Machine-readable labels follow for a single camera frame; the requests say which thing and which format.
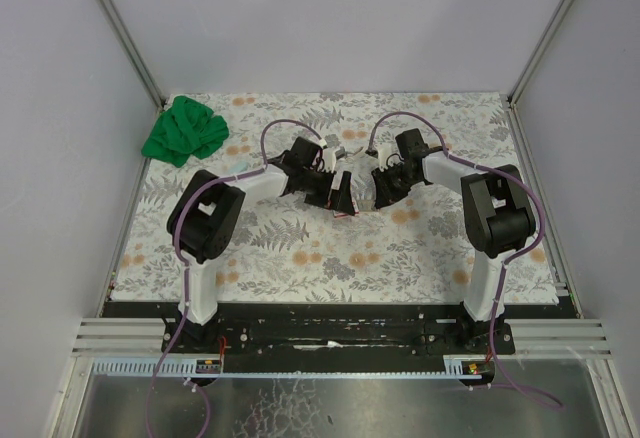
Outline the red staple box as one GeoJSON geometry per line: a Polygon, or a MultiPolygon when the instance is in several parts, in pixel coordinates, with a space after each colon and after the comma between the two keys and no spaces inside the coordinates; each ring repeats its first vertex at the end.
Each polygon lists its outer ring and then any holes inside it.
{"type": "Polygon", "coordinates": [[[349,205],[341,204],[336,210],[333,211],[335,218],[353,217],[360,213],[356,200],[352,199],[349,205]]]}

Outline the light blue stapler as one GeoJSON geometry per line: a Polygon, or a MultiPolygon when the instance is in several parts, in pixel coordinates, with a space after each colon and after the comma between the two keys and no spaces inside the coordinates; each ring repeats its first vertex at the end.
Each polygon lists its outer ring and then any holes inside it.
{"type": "Polygon", "coordinates": [[[249,164],[246,162],[238,162],[234,164],[230,169],[230,174],[242,174],[249,169],[249,164]]]}

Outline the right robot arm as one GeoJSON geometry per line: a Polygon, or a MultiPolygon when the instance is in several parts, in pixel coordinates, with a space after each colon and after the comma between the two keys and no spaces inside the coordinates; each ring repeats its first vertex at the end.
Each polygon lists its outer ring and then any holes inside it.
{"type": "Polygon", "coordinates": [[[425,143],[417,129],[396,136],[399,161],[387,145],[366,153],[378,159],[372,170],[376,209],[406,198],[418,185],[440,185],[462,200],[467,240],[475,250],[471,282],[463,306],[471,320],[488,322],[504,311],[505,261],[525,247],[536,231],[530,196],[517,167],[484,169],[464,163],[442,146],[425,143]]]}

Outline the staple strip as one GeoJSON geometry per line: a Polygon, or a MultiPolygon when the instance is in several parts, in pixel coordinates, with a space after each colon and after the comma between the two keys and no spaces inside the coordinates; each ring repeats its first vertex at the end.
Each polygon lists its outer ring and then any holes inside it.
{"type": "Polygon", "coordinates": [[[376,212],[378,210],[374,198],[357,198],[356,204],[360,212],[376,212]]]}

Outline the small white stapler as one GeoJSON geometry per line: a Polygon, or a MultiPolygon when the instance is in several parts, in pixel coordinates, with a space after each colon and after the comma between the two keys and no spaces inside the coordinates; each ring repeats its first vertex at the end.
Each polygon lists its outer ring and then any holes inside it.
{"type": "Polygon", "coordinates": [[[367,157],[369,157],[368,150],[360,147],[357,150],[347,152],[345,160],[348,162],[356,162],[367,157]]]}

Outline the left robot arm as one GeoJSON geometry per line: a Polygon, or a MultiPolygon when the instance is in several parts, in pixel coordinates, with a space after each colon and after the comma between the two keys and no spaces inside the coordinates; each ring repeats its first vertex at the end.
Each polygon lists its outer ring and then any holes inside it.
{"type": "Polygon", "coordinates": [[[338,168],[337,161],[335,148],[298,137],[255,170],[219,177],[202,169],[193,175],[167,221],[185,271],[179,310],[189,322],[204,325],[217,313],[216,267],[243,209],[301,193],[307,205],[356,214],[352,173],[338,168]]]}

